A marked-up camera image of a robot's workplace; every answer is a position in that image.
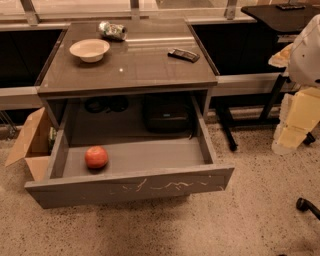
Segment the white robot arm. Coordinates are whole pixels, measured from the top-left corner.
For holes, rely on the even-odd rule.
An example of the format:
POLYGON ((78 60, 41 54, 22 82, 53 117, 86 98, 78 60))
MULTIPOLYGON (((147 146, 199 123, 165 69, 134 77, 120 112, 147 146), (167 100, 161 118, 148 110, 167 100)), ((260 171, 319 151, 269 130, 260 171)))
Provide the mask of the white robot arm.
POLYGON ((300 85, 294 95, 284 95, 274 132, 272 151, 284 155, 295 151, 320 122, 320 15, 269 63, 285 67, 290 80, 300 85))

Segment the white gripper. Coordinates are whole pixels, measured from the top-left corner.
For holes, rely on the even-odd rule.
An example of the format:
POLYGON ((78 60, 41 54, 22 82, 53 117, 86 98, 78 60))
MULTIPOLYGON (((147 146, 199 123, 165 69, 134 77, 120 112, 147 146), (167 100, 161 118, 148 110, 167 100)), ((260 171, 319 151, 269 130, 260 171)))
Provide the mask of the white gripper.
MULTIPOLYGON (((286 68, 289 63, 293 44, 285 46, 272 55, 268 64, 286 68)), ((320 90, 307 88, 294 95, 286 94, 281 102, 280 125, 274 132, 272 151, 278 155, 294 152, 320 122, 320 90)))

